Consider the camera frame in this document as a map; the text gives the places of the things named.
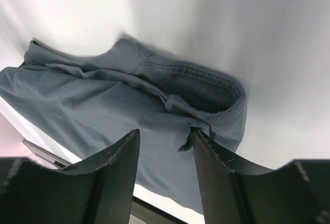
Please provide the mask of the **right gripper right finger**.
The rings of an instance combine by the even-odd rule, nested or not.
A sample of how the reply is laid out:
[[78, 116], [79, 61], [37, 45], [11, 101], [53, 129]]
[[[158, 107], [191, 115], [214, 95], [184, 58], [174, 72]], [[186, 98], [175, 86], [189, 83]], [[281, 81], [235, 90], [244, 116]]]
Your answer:
[[192, 132], [206, 223], [329, 223], [329, 160], [272, 170]]

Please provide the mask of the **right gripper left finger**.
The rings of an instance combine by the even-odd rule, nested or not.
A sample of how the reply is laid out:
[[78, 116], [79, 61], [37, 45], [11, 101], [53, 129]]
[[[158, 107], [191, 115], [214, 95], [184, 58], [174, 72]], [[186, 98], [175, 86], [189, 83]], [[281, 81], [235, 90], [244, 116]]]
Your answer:
[[128, 223], [140, 151], [132, 130], [60, 170], [1, 159], [1, 223]]

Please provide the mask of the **grey blue polo shirt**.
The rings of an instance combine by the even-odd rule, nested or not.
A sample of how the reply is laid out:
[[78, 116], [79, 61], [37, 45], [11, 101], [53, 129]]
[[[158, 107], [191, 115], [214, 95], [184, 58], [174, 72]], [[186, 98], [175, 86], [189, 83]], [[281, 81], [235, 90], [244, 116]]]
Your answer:
[[82, 159], [139, 129], [136, 183], [198, 213], [191, 131], [236, 151], [246, 121], [235, 78], [128, 39], [84, 59], [32, 41], [19, 67], [1, 71], [1, 97]]

